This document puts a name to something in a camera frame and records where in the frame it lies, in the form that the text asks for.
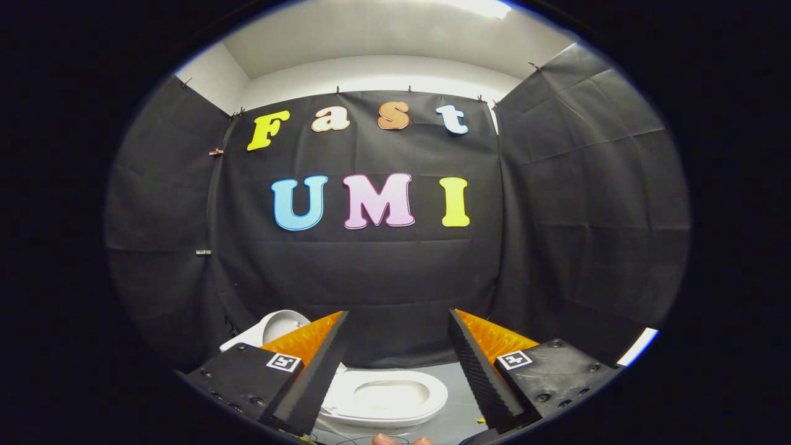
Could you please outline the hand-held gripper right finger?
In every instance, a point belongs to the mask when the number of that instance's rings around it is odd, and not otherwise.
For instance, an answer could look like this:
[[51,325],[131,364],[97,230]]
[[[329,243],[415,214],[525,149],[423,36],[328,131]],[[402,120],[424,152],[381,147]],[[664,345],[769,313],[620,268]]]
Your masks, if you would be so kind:
[[557,417],[621,372],[565,340],[539,343],[458,309],[449,310],[447,335],[494,433]]

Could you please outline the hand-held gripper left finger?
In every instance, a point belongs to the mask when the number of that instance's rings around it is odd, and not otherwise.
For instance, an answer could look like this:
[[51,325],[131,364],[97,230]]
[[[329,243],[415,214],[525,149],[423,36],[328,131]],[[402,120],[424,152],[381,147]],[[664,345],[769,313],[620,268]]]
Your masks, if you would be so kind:
[[350,338],[349,311],[337,311],[263,345],[237,342],[184,380],[258,425],[313,431]]

